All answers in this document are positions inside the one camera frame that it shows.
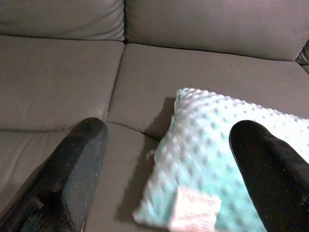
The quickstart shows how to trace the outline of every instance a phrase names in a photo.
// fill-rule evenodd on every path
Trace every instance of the light blue pillow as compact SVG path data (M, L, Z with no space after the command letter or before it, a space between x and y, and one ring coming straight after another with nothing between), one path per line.
M246 119L264 125L309 161L309 145L302 139L309 137L309 120L206 90L179 90L135 221L167 227L177 189L185 186L220 197L217 230L265 232L229 146L232 126Z

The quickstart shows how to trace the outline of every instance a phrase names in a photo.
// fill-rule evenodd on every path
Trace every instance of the pillow tag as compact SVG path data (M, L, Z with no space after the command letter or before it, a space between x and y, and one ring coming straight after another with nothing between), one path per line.
M155 149L152 149L152 150L148 151L146 153L147 160L149 160L151 158L151 156L154 156L154 155L155 155Z
M214 232L220 207L218 196L179 187L168 228L172 232Z

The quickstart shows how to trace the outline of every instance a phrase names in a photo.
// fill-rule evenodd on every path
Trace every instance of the gray leather couch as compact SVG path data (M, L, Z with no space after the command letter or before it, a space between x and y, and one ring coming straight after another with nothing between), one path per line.
M109 141L85 231L157 231L132 211L176 91L309 118L308 22L309 0L1 0L0 211L94 116Z

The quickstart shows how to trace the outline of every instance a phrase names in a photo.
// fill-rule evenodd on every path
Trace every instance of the seat cushion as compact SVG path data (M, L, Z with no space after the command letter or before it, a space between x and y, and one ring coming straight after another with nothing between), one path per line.
M0 131L0 212L67 133Z
M132 216L153 169L146 153L158 142L120 125L107 126L107 150L85 232L161 231L137 225Z
M309 65L303 66L304 70L309 74Z
M166 133L178 89L194 87L309 117L309 76L296 62L129 43L108 121L154 138Z
M1 0L0 34L123 40L123 0Z
M129 42L294 61L309 39L307 0L130 0Z
M124 44L0 36L0 128L62 130L105 119Z

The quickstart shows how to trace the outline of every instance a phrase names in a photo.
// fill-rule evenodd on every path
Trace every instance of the couch cushion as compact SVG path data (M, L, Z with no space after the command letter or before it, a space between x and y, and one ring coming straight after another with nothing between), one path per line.
M309 65L309 41L304 46L303 50L299 54L299 57L297 57L296 61L299 64Z
M60 130L105 119L124 45L0 36L0 128Z
M308 0L130 0L127 39L295 60L309 39Z
M137 225L132 216L153 168L146 153L157 141L123 126L107 126L106 155L85 232L161 231Z
M303 66L304 70L309 74L309 65Z
M67 133L0 131L0 212Z
M178 89L194 87L309 117L309 76L296 62L128 44L108 121L166 133Z
M1 0L0 34L123 40L123 0Z

